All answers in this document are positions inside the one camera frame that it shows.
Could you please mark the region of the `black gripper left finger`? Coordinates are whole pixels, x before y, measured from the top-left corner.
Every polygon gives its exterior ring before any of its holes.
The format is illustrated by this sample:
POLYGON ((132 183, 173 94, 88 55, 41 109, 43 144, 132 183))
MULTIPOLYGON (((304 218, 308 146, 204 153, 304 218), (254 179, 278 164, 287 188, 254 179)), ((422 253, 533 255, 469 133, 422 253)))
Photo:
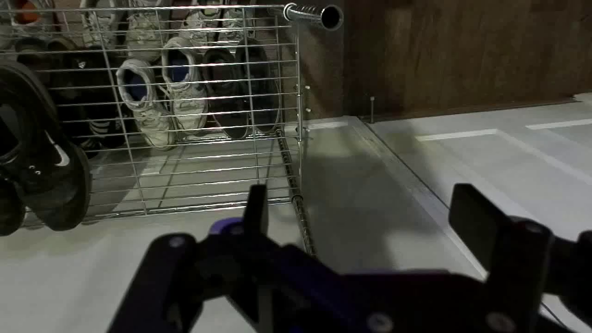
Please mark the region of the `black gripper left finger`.
POLYGON ((267 235, 269 187, 252 185, 245 214, 154 238, 108 333, 191 333, 211 299, 226 298, 258 333, 311 333, 321 312, 287 275, 289 248, 267 235))

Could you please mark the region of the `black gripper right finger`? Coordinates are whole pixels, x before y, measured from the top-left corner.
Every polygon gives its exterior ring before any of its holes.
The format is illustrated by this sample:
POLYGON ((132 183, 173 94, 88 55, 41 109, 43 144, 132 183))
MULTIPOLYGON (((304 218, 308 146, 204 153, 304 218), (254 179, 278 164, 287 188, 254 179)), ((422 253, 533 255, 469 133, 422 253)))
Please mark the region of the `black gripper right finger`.
POLYGON ((574 240, 548 225, 509 214, 472 183, 452 192, 448 224, 487 270, 491 310, 509 318, 517 333, 561 333, 539 310, 546 294, 592 325, 592 231, 574 240))

